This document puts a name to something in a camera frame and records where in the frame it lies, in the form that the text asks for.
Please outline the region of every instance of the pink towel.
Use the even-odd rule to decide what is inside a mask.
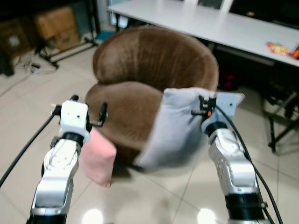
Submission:
[[[111,185],[115,156],[114,145],[95,128],[92,128],[90,141],[82,147],[79,166],[88,178],[98,185],[108,188]]]

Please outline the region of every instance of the brown tub chair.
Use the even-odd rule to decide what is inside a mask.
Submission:
[[[85,99],[91,118],[106,101],[108,118],[100,131],[128,163],[147,141],[165,88],[216,90],[219,74],[202,43],[156,27],[131,28],[104,41],[94,53],[93,71],[99,82]]]

